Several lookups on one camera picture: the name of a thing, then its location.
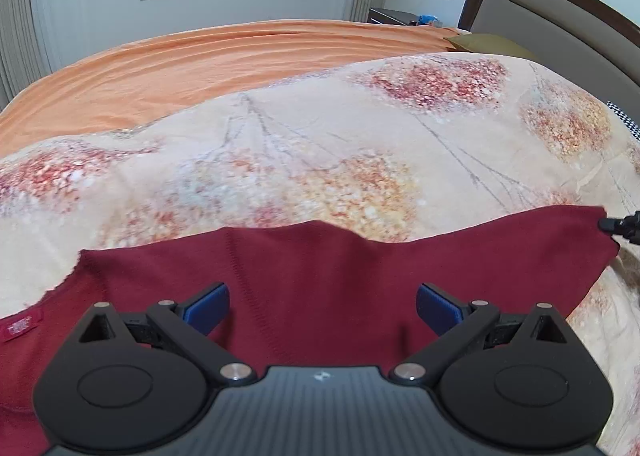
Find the dark red long-sleeve sweater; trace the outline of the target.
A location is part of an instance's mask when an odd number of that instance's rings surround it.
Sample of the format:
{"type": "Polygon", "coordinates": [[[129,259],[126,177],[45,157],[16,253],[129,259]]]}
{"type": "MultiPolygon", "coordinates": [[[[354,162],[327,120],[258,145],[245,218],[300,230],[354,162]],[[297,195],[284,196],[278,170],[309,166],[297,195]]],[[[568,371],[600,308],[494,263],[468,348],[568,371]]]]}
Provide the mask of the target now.
{"type": "Polygon", "coordinates": [[[2,453],[47,449],[32,388],[98,301],[138,312],[224,283],[231,310],[213,338],[254,368],[390,369],[434,338],[416,314],[423,283],[504,312],[545,301],[572,313],[620,250],[598,227],[603,215],[599,207],[550,206],[408,243],[311,221],[85,250],[58,287],[1,322],[2,453]]]}

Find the dark wooden nightstand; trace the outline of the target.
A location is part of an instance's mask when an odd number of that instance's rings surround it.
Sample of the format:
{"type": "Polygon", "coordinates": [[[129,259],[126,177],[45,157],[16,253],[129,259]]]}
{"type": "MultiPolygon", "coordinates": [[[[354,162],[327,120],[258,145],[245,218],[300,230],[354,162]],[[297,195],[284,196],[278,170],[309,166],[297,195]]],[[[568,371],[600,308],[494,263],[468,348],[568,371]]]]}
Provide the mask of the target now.
{"type": "Polygon", "coordinates": [[[418,20],[419,17],[413,13],[385,8],[370,8],[367,18],[371,24],[405,26],[417,26],[418,20]]]}

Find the brown padded headboard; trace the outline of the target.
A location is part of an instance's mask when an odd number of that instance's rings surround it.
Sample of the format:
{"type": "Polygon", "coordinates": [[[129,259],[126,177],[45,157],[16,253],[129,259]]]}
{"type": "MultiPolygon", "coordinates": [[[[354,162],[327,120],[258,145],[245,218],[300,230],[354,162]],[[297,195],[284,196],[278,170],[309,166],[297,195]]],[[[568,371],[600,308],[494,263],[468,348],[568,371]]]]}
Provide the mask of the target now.
{"type": "Polygon", "coordinates": [[[465,0],[458,27],[516,42],[601,101],[639,116],[639,27],[600,0],[465,0]]]}

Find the black white checkered cloth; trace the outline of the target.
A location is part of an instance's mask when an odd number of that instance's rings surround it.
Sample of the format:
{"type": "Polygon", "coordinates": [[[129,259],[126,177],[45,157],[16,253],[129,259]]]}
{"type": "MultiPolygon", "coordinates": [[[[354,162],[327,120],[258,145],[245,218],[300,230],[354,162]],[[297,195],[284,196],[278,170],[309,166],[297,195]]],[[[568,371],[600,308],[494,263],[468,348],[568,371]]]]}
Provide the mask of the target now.
{"type": "Polygon", "coordinates": [[[627,113],[625,113],[618,105],[616,105],[614,102],[608,101],[608,102],[606,102],[606,106],[620,119],[620,121],[630,131],[631,135],[637,141],[640,141],[640,127],[639,127],[639,125],[627,113]]]}

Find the olive green pillow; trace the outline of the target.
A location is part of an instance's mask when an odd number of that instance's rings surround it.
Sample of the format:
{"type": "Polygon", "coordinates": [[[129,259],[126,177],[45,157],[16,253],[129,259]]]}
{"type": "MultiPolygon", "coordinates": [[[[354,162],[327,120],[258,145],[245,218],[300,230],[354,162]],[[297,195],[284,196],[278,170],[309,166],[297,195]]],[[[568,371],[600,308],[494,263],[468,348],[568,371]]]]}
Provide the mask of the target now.
{"type": "Polygon", "coordinates": [[[498,35],[471,33],[448,37],[447,40],[454,46],[454,49],[459,51],[499,54],[499,56],[538,61],[532,51],[498,35]]]}

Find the blue item on nightstand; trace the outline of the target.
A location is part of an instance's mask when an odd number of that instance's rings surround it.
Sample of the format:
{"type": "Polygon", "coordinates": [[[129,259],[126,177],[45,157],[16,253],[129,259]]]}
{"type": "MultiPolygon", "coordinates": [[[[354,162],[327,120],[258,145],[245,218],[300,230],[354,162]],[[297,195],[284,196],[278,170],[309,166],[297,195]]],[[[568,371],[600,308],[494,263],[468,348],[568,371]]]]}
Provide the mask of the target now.
{"type": "Polygon", "coordinates": [[[416,20],[416,24],[442,28],[442,21],[432,14],[420,14],[420,16],[418,16],[418,20],[416,20]]]}

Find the beige left curtain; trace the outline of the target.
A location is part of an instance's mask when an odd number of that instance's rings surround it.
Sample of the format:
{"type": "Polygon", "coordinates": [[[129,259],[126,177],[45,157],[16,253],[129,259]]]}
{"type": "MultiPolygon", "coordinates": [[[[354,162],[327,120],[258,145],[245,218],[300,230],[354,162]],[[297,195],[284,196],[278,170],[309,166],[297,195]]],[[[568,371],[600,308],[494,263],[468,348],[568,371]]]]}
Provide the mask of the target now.
{"type": "Polygon", "coordinates": [[[1,109],[22,90],[51,73],[36,30],[32,0],[1,0],[1,109]]]}

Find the orange bed sheet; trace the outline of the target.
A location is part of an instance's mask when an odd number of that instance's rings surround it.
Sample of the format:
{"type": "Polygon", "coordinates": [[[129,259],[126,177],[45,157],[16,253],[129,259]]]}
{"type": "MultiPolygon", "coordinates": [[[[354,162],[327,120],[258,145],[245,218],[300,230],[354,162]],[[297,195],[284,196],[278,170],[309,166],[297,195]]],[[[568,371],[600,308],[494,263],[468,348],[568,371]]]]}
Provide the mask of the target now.
{"type": "Polygon", "coordinates": [[[1,113],[1,153],[134,128],[223,94],[349,63],[451,50],[455,27],[275,20],[128,42],[37,80],[1,113]]]}

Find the floral beige quilt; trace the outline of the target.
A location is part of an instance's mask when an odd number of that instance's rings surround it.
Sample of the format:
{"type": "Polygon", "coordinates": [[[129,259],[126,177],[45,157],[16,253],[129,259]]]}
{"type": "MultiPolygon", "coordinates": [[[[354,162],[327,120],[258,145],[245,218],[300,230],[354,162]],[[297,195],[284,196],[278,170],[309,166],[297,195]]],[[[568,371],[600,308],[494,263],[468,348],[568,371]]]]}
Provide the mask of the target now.
{"type": "MultiPolygon", "coordinates": [[[[639,207],[639,143],[544,66],[461,52],[360,62],[142,126],[1,155],[1,322],[85,250],[321,221],[408,243],[550,206],[639,207]]],[[[624,241],[570,327],[605,373],[611,455],[639,450],[639,250],[624,241]]]]}

